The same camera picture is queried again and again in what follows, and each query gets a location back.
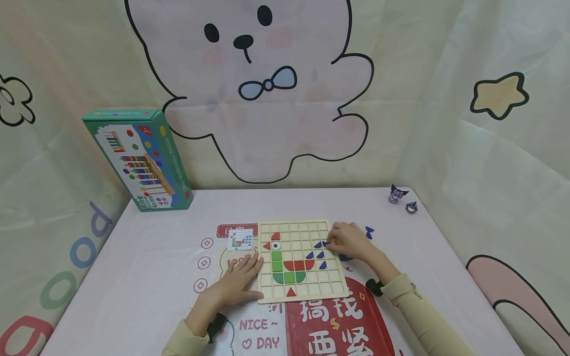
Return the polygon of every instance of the toy box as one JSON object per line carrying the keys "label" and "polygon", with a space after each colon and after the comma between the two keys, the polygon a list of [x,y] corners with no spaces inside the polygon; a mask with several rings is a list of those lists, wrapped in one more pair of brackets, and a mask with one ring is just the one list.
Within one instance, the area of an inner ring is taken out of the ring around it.
{"label": "toy box", "polygon": [[190,206],[192,191],[162,111],[95,110],[83,122],[140,211]]}

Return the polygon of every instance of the loose blue triangle piece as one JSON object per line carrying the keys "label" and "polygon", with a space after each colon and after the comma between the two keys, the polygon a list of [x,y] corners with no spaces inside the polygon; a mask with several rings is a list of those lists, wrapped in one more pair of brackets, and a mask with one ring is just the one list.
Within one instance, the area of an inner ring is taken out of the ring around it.
{"label": "loose blue triangle piece", "polygon": [[347,261],[352,260],[352,257],[348,257],[347,255],[343,255],[343,254],[341,253],[341,254],[339,255],[339,259],[340,259],[342,262],[347,262]]}

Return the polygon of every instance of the purple figurine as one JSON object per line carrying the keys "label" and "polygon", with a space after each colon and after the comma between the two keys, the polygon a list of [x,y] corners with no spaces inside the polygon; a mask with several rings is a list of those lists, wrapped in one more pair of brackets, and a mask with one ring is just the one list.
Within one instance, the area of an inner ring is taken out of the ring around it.
{"label": "purple figurine", "polygon": [[409,212],[410,214],[413,214],[416,211],[418,211],[418,202],[411,202],[406,204],[406,211]]}
{"label": "purple figurine", "polygon": [[392,204],[396,204],[398,202],[398,200],[400,200],[407,193],[408,193],[408,191],[400,190],[400,189],[396,188],[394,186],[394,184],[392,184],[392,192],[390,193],[390,196],[388,197],[388,201]]}

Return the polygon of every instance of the curtain backdrop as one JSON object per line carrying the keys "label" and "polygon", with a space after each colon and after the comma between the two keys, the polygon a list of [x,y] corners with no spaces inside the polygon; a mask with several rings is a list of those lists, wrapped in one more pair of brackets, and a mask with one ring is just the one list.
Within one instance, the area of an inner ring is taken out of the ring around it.
{"label": "curtain backdrop", "polygon": [[0,355],[39,352],[127,202],[80,121],[97,107],[163,108],[193,188],[414,188],[523,351],[570,355],[569,15],[3,1]]}

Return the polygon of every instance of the grid board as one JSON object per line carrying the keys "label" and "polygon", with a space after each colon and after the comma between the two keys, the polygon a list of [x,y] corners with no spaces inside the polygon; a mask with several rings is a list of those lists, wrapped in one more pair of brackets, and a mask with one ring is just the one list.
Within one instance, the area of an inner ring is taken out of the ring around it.
{"label": "grid board", "polygon": [[328,232],[327,220],[258,225],[260,304],[348,297],[339,257],[325,247]]}

